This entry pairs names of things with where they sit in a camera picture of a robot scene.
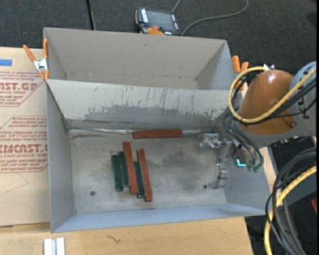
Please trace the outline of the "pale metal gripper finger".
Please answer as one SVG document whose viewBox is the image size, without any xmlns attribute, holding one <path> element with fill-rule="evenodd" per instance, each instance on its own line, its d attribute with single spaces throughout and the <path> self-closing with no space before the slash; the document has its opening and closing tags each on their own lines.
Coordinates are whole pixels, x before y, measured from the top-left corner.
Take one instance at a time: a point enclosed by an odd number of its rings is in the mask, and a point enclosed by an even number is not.
<svg viewBox="0 0 319 255">
<path fill-rule="evenodd" d="M 208 189 L 218 189 L 225 186 L 226 180 L 228 178 L 228 170 L 225 168 L 224 164 L 215 164 L 215 174 L 212 182 L 207 184 Z"/>
<path fill-rule="evenodd" d="M 202 135 L 202 141 L 199 144 L 201 148 L 218 148 L 220 146 L 218 133 L 204 133 Z"/>
</svg>

